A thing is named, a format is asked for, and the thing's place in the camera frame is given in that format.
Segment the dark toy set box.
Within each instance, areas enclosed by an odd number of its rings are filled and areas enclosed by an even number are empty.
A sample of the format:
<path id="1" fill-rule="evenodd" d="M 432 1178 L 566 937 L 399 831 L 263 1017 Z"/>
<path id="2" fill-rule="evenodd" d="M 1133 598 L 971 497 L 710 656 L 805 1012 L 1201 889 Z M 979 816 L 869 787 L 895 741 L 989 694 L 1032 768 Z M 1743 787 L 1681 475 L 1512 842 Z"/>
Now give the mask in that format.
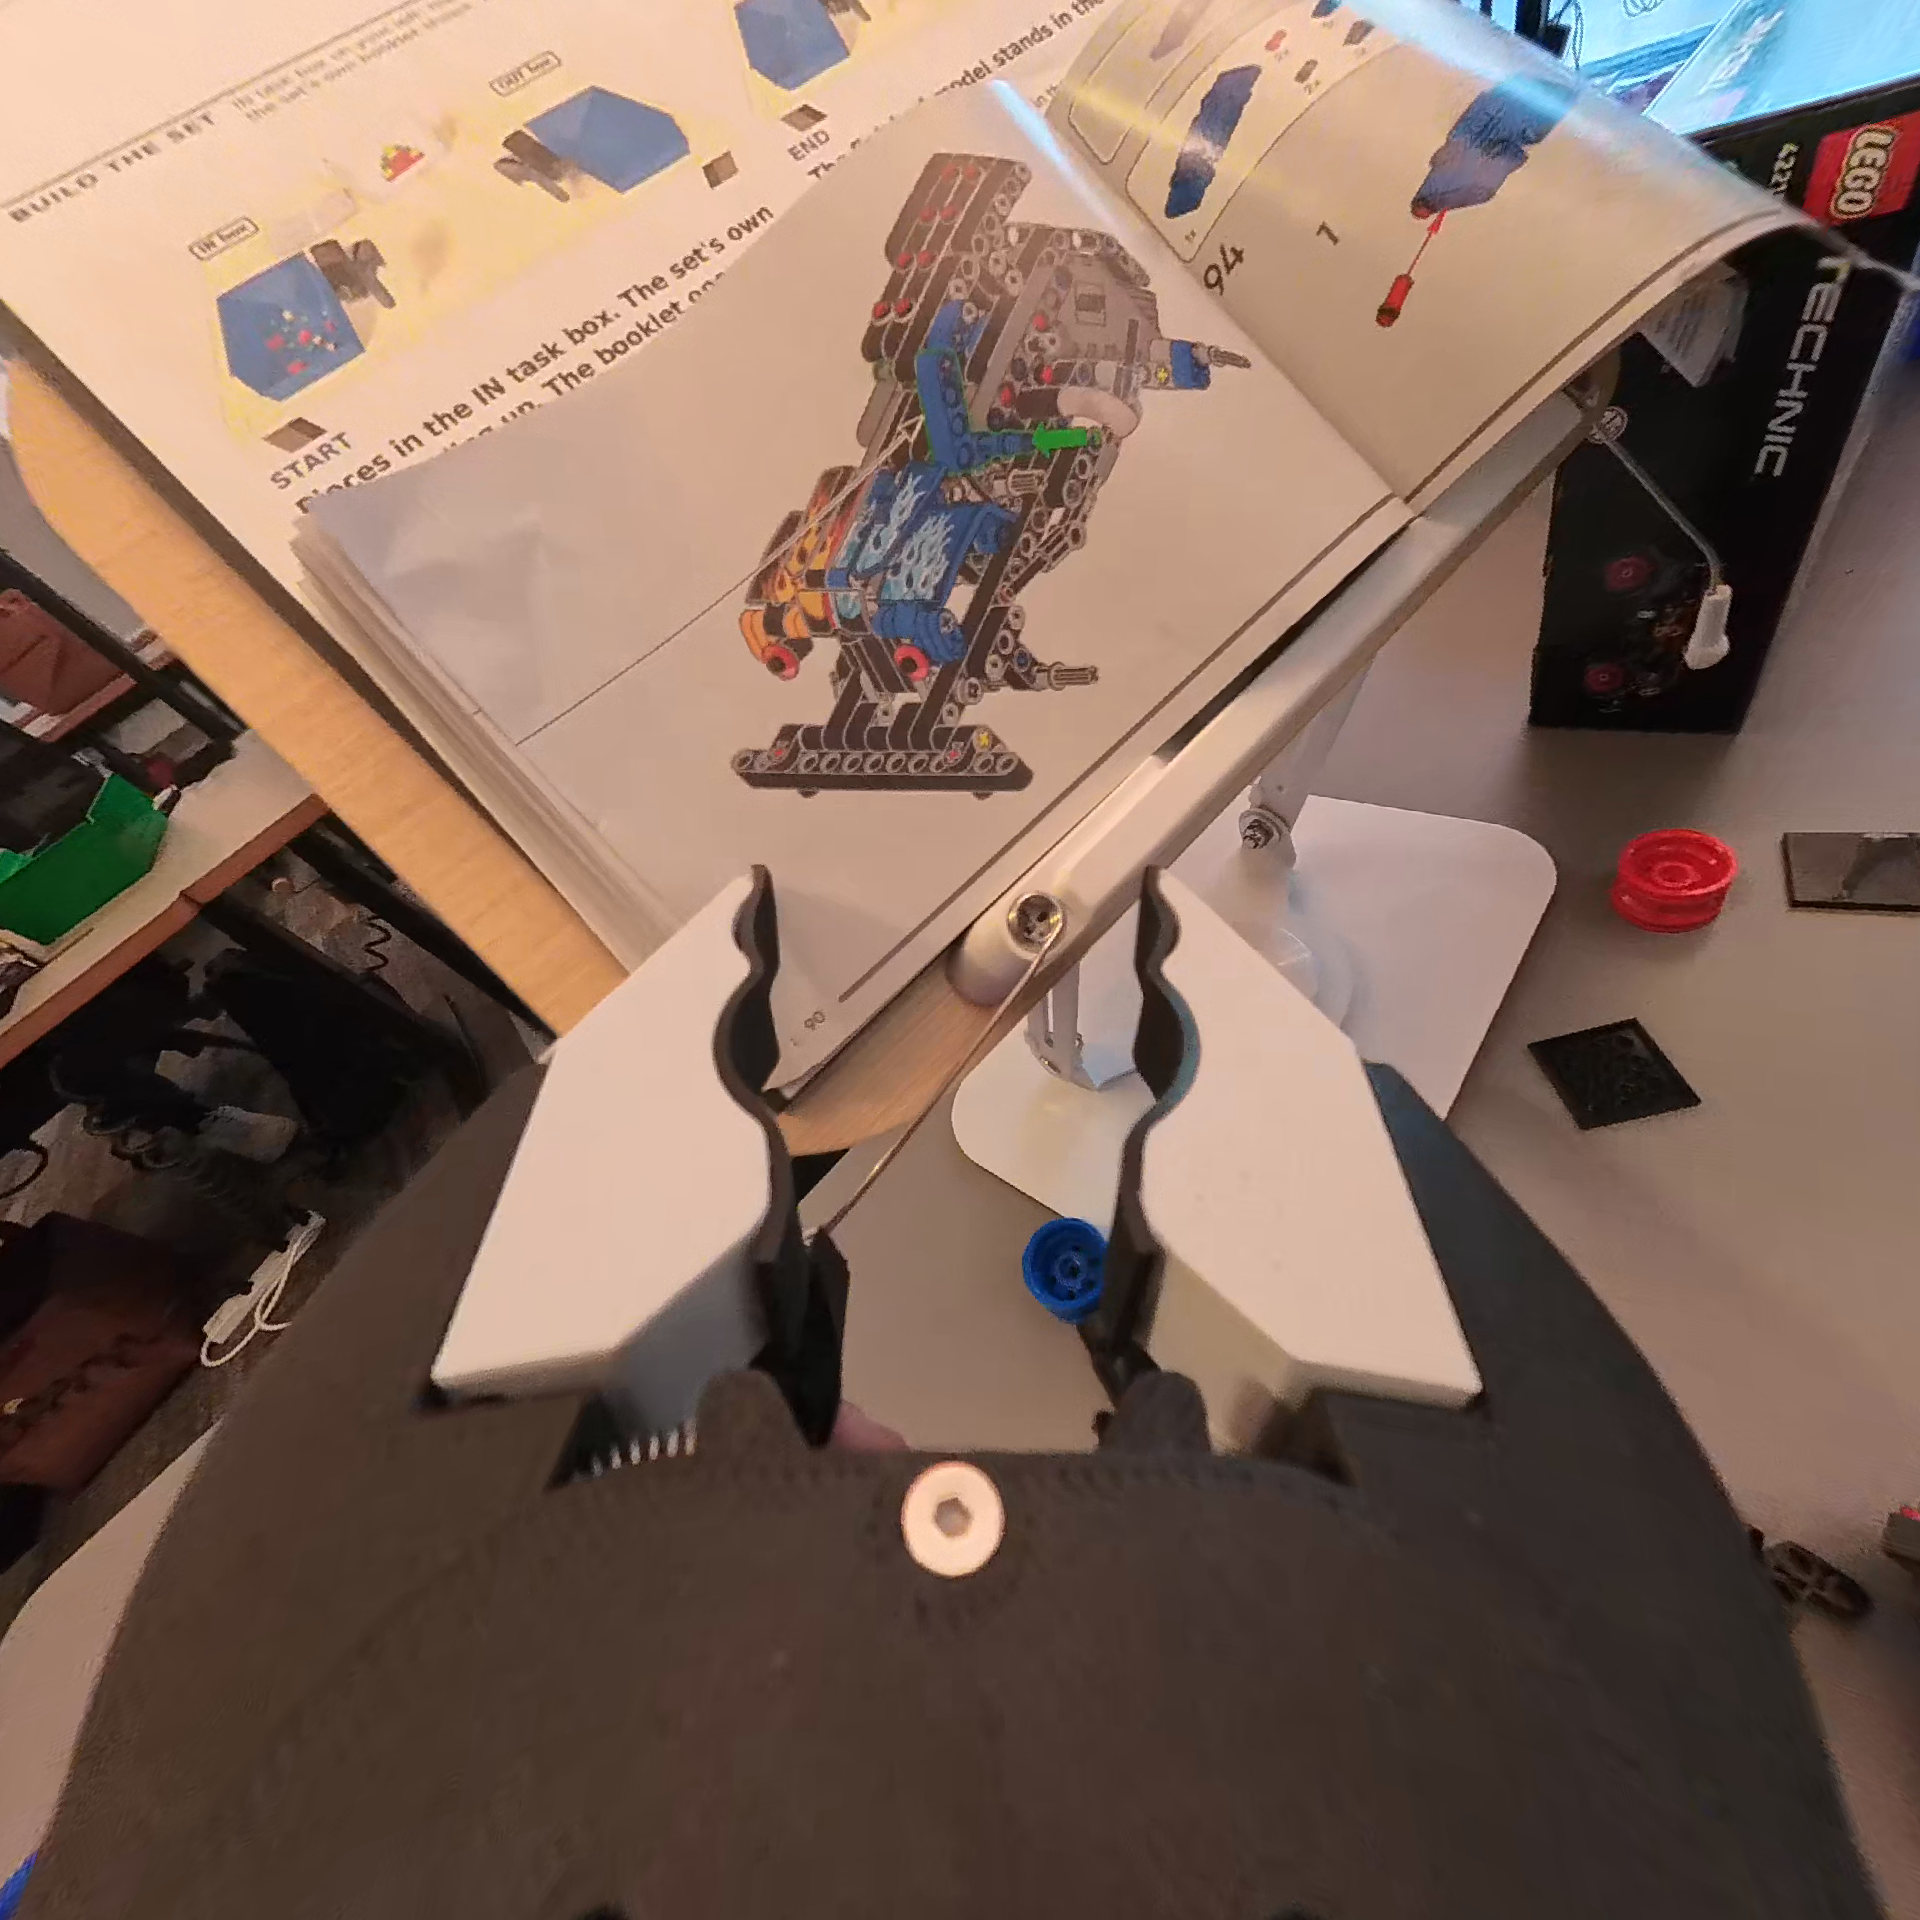
<path id="1" fill-rule="evenodd" d="M 1917 53 L 1880 81 L 1648 109 L 1809 212 L 1737 255 L 1739 322 L 1701 384 L 1648 339 L 1620 353 L 1616 438 L 1556 475 L 1532 656 L 1537 731 L 1734 733 L 1866 448 L 1917 296 Z"/>

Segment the blue wheel rim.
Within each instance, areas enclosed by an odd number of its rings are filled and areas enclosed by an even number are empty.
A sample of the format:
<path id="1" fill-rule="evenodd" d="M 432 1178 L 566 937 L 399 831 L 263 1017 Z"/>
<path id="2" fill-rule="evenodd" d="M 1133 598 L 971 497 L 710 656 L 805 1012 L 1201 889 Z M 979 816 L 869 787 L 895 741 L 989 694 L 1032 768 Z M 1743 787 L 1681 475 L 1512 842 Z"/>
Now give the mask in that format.
<path id="1" fill-rule="evenodd" d="M 1105 1268 L 1108 1236 L 1080 1215 L 1047 1219 L 1022 1246 L 1024 1290 L 1067 1324 L 1082 1324 L 1102 1307 Z"/>

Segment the large printed instruction sheet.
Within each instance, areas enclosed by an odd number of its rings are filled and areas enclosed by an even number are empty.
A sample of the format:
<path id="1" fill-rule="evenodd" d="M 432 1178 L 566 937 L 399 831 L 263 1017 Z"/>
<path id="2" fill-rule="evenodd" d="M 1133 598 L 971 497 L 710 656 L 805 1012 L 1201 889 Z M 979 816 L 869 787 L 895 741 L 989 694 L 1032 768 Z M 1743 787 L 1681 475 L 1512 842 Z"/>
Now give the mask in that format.
<path id="1" fill-rule="evenodd" d="M 1102 4 L 4 4 L 4 315 L 243 541 L 686 312 Z"/>

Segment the grey desk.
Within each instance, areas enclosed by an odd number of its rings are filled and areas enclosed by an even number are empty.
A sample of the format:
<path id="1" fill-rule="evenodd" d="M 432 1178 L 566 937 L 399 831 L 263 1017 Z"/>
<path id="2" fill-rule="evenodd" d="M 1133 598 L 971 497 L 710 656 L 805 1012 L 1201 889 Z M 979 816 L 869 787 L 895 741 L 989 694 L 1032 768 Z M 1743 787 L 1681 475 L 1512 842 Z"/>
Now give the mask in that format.
<path id="1" fill-rule="evenodd" d="M 1336 798 L 1535 837 L 1559 893 L 1452 1126 L 1648 1349 L 1765 1530 L 1870 1585 L 1917 1488 L 1917 915 L 1792 907 L 1784 831 L 1917 831 L 1917 370 L 1885 376 L 1737 733 L 1535 731 L 1548 504 L 1385 648 Z M 1739 853 L 1699 932 L 1625 924 L 1625 840 Z M 1527 1041 L 1638 1017 L 1701 1106 L 1578 1129 Z"/>

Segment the green storage bin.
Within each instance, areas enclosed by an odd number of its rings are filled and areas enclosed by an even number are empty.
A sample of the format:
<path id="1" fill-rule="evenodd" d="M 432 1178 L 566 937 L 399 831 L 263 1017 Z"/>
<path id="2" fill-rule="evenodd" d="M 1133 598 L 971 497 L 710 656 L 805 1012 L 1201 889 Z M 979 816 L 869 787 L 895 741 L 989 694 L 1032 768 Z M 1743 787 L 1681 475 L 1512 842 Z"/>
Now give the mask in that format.
<path id="1" fill-rule="evenodd" d="M 4 932 L 61 943 L 159 865 L 168 828 L 150 796 L 105 774 L 70 831 L 36 852 L 4 852 Z"/>

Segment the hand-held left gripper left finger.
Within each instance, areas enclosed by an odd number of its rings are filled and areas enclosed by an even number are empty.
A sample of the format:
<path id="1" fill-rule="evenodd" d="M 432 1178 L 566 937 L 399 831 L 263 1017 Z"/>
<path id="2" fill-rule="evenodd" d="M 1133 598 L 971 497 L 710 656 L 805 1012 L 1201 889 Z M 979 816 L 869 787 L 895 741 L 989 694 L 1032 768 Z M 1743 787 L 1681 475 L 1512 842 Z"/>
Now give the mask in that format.
<path id="1" fill-rule="evenodd" d="M 852 1277 L 805 1240 L 767 1100 L 779 905 L 731 879 L 542 1059 L 432 1386 L 446 1403 L 585 1395 L 663 1441 L 716 1375 L 771 1375 L 809 1444 L 845 1406 Z"/>

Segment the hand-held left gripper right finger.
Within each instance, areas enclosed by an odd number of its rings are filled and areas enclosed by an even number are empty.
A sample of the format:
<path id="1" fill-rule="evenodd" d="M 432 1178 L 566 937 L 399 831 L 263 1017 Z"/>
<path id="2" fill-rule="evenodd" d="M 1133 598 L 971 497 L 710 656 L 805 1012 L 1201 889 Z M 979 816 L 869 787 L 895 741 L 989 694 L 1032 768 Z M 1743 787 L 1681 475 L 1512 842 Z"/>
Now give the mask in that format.
<path id="1" fill-rule="evenodd" d="M 1466 1406 L 1484 1380 L 1357 1044 L 1182 879 L 1139 901 L 1133 1068 L 1105 1289 L 1111 1403 L 1154 1372 L 1218 1449 L 1317 1395 Z"/>

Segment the white book stand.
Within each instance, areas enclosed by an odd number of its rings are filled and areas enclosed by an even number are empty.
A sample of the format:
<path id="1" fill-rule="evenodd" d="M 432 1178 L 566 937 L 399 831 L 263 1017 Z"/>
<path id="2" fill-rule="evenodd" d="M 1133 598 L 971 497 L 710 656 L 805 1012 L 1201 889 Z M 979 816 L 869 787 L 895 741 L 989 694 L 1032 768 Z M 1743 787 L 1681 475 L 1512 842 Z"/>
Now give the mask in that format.
<path id="1" fill-rule="evenodd" d="M 478 956 L 566 1032 L 621 976 L 611 945 L 538 873 L 372 678 L 273 585 L 232 563 L 135 458 L 135 439 L 40 353 L 4 358 L 8 435 L 36 512 L 136 611 Z M 1488 535 L 1571 455 L 1571 401 L 1545 404 L 1047 852 L 1022 893 L 1067 882 L 1070 922 L 1034 976 L 993 901 L 784 1111 L 793 1153 L 906 1126 L 992 1059 L 1042 994 L 1108 943 L 1148 865 L 1283 960 L 1295 938 L 1320 1009 L 1438 1111 L 1523 962 L 1556 865 L 1532 837 L 1456 816 L 1311 798 L 1367 668 Z"/>

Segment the red wheel rim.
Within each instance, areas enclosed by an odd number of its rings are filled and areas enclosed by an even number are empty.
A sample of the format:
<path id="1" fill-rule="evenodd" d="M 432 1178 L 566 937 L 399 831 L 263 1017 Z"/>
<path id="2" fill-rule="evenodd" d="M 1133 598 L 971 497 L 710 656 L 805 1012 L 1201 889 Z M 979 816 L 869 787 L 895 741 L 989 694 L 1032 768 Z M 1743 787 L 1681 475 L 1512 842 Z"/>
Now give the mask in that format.
<path id="1" fill-rule="evenodd" d="M 1608 889 L 1612 911 L 1644 932 L 1713 924 L 1739 879 L 1739 853 L 1704 831 L 1648 831 L 1625 840 Z"/>

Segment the black studded square plate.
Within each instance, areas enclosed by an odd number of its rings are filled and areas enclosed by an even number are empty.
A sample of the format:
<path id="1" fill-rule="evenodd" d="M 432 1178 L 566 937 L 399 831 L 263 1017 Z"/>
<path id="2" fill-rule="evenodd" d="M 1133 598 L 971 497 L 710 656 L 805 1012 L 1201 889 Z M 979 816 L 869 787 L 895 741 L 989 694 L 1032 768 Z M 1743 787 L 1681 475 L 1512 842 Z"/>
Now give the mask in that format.
<path id="1" fill-rule="evenodd" d="M 1699 1088 L 1638 1017 L 1535 1039 L 1527 1055 L 1586 1133 L 1701 1106 Z"/>

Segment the instruction booklet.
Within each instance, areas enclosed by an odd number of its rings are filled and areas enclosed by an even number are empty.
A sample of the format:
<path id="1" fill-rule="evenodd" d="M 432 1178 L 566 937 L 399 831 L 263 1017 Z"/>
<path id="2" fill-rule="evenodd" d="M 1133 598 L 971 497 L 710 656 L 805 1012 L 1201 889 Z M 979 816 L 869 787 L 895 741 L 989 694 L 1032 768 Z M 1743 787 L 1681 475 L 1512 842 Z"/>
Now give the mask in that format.
<path id="1" fill-rule="evenodd" d="M 823 1068 L 1792 198 L 1458 4 L 1111 4 L 860 140 L 660 344 L 298 552 L 627 967 L 776 889 Z"/>

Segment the black smooth square tile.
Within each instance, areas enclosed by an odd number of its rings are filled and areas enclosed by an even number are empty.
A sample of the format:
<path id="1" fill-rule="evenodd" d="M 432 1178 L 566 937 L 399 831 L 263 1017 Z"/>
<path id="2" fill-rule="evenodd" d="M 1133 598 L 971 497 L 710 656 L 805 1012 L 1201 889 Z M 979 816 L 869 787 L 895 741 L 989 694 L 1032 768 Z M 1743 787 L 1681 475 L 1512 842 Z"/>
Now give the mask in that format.
<path id="1" fill-rule="evenodd" d="M 1917 831 L 1788 831 L 1784 883 L 1792 907 L 1912 915 Z"/>

